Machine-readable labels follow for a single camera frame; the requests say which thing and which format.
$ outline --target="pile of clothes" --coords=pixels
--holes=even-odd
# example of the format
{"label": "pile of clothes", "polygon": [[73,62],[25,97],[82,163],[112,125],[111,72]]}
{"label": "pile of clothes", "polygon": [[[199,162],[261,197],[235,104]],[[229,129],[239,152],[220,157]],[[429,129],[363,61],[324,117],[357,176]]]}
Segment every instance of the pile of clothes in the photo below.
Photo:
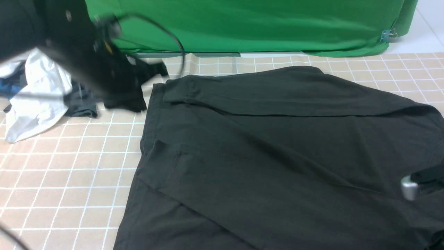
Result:
{"label": "pile of clothes", "polygon": [[93,94],[38,49],[0,65],[0,95],[10,101],[4,108],[10,143],[47,130],[62,116],[98,116],[96,104],[88,101]]}

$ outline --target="white cloth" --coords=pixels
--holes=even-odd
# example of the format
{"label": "white cloth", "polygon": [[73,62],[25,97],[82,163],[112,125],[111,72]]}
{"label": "white cloth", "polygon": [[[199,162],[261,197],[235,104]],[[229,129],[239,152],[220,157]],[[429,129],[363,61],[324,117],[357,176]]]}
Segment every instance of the white cloth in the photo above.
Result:
{"label": "white cloth", "polygon": [[36,51],[37,49],[32,49],[30,51],[27,51],[25,53],[22,53],[16,57],[13,57],[12,59],[9,59],[8,61],[0,64],[0,78],[8,78],[12,73],[14,73],[17,69],[17,67],[26,61],[26,59],[29,57],[29,55]]}
{"label": "white cloth", "polygon": [[[63,95],[71,91],[71,75],[40,50],[31,52],[25,64],[24,87],[10,102],[6,114],[5,141],[14,143],[35,136],[52,127],[66,113]],[[26,95],[54,95],[58,98],[36,99]]]}

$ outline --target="black cable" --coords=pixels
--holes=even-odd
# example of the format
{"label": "black cable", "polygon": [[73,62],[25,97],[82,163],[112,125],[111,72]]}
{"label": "black cable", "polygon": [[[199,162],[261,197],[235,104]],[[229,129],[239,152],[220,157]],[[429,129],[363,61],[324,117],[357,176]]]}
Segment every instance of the black cable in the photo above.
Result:
{"label": "black cable", "polygon": [[12,234],[1,224],[0,224],[0,231],[3,232],[6,236],[8,236],[8,238],[10,238],[14,243],[19,245],[23,250],[30,250],[21,240],[19,240],[14,234]]}
{"label": "black cable", "polygon": [[162,30],[163,32],[168,34],[169,36],[171,36],[171,38],[173,38],[173,40],[179,46],[180,53],[182,55],[182,66],[181,66],[181,68],[179,70],[179,73],[178,73],[179,77],[181,77],[183,72],[184,72],[184,70],[185,70],[185,55],[186,54],[185,54],[185,49],[183,48],[183,45],[180,42],[180,40],[177,38],[177,36],[175,34],[173,34],[171,31],[167,30],[165,27],[163,27],[160,23],[158,23],[158,22],[154,21],[153,19],[151,19],[151,18],[149,18],[147,16],[144,16],[142,14],[131,12],[131,13],[127,13],[127,14],[125,14],[123,16],[117,17],[117,20],[118,21],[125,20],[125,19],[128,19],[130,17],[136,17],[136,18],[139,18],[139,19],[141,19],[141,20],[143,20],[145,22],[148,22],[148,23],[156,26],[157,28],[159,28],[160,30]]}

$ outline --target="green cloth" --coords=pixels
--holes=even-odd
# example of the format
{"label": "green cloth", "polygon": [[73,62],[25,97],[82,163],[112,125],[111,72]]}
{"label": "green cloth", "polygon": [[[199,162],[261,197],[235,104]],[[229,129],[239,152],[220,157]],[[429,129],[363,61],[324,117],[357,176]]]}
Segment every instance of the green cloth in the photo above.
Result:
{"label": "green cloth", "polygon": [[[187,52],[304,51],[363,56],[384,51],[383,30],[404,35],[417,0],[86,0],[91,17],[139,12],[171,30]],[[178,51],[156,27],[122,23],[125,51]]]}

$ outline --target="black t-shirt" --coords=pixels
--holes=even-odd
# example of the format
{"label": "black t-shirt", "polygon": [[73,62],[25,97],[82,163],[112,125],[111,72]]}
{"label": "black t-shirt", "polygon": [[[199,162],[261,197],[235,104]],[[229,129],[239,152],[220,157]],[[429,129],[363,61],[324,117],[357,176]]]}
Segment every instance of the black t-shirt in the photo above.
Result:
{"label": "black t-shirt", "polygon": [[115,249],[422,250],[444,194],[400,180],[441,163],[443,128],[313,67],[155,85]]}

